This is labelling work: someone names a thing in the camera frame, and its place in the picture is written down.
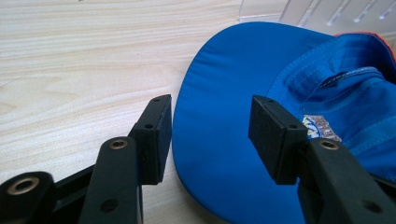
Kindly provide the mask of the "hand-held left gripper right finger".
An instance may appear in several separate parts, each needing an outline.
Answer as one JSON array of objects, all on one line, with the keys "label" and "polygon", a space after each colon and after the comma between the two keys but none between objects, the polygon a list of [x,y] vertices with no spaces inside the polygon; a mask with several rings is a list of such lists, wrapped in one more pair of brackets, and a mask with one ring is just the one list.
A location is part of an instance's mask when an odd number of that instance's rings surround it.
[{"label": "hand-held left gripper right finger", "polygon": [[277,101],[254,95],[248,137],[269,176],[278,185],[294,185],[298,176],[298,150],[307,141],[307,128]]}]

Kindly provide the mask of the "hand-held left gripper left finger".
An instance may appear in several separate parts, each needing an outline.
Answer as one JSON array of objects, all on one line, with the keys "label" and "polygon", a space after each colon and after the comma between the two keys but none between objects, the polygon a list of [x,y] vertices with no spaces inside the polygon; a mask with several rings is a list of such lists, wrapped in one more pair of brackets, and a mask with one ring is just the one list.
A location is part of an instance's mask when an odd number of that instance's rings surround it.
[{"label": "hand-held left gripper left finger", "polygon": [[172,140],[172,96],[151,99],[129,136],[136,141],[139,151],[141,183],[162,182]]}]

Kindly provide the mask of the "blue and orange cap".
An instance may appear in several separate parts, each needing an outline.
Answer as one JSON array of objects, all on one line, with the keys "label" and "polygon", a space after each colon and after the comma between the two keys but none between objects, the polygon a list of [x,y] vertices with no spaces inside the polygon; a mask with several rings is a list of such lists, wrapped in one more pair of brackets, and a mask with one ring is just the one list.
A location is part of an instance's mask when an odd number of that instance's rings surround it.
[{"label": "blue and orange cap", "polygon": [[255,95],[396,182],[396,58],[387,44],[372,34],[242,23],[197,53],[174,117],[178,176],[212,213],[233,224],[304,224],[295,188],[274,183],[248,139]]}]

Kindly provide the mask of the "white object at top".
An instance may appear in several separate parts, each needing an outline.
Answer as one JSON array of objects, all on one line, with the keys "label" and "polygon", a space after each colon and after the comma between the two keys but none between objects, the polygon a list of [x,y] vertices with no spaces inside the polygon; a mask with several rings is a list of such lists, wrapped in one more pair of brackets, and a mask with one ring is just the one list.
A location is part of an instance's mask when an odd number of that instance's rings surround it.
[{"label": "white object at top", "polygon": [[396,0],[243,0],[239,21],[270,21],[326,34],[396,34]]}]

